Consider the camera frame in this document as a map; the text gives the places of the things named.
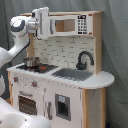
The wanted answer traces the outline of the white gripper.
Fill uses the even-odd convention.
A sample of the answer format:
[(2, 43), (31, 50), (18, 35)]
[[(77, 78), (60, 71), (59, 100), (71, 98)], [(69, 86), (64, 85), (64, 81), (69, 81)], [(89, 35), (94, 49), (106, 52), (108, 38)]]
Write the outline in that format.
[(48, 38), (49, 8), (43, 7), (32, 11), (32, 18), (35, 20), (36, 36), (38, 39)]

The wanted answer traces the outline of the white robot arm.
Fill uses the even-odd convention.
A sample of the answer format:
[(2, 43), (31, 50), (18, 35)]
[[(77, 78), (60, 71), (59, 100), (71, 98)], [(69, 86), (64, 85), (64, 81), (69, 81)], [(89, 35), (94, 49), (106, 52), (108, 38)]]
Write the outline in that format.
[[(49, 8), (43, 7), (34, 9), (29, 17), (16, 16), (11, 19), (14, 46), (10, 50), (0, 47), (0, 69), (30, 45), (29, 33), (35, 33), (38, 39), (48, 38), (48, 17)], [(46, 117), (25, 114), (13, 108), (1, 98), (4, 91), (4, 78), (0, 73), (0, 128), (51, 128)]]

